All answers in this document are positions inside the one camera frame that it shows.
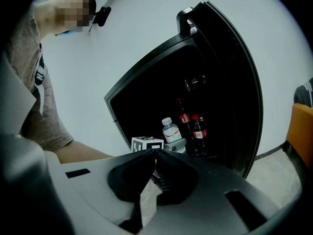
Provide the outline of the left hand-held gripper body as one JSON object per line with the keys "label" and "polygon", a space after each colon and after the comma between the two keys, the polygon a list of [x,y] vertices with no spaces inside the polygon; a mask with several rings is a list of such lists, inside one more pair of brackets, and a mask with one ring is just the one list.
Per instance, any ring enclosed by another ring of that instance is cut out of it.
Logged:
{"label": "left hand-held gripper body", "polygon": [[131,152],[137,152],[146,149],[165,149],[173,152],[179,152],[185,147],[186,139],[180,139],[171,143],[164,143],[164,140],[155,139],[153,137],[133,137],[131,142]]}

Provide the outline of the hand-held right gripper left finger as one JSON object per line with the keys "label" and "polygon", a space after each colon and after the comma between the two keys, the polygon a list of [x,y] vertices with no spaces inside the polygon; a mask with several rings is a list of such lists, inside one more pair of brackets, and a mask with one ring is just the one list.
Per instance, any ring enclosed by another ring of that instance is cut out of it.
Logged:
{"label": "hand-held right gripper left finger", "polygon": [[156,150],[147,149],[143,153],[135,152],[138,156],[114,167],[108,174],[107,180],[116,197],[122,201],[134,204],[131,217],[124,220],[119,227],[137,234],[143,228],[140,195],[152,177],[156,167]]}

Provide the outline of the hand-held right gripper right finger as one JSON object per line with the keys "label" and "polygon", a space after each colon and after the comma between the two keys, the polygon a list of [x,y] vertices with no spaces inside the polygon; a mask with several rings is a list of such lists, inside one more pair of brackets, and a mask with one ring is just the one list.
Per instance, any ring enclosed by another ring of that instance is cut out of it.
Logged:
{"label": "hand-held right gripper right finger", "polygon": [[161,190],[156,204],[181,204],[190,196],[199,181],[198,159],[159,148],[152,149],[151,153],[155,158],[151,180]]}

